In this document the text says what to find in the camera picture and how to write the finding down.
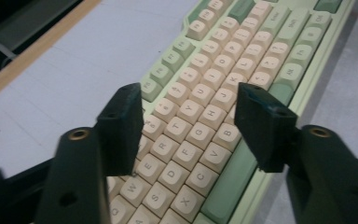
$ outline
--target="keyboard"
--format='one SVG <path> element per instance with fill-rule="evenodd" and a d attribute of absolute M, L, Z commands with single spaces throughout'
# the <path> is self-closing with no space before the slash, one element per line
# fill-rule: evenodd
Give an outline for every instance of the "keyboard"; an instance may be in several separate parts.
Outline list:
<path fill-rule="evenodd" d="M 271 175 L 234 125 L 238 83 L 301 116 L 353 4 L 199 1 L 141 80 L 134 173 L 107 178 L 112 222 L 251 222 Z"/>

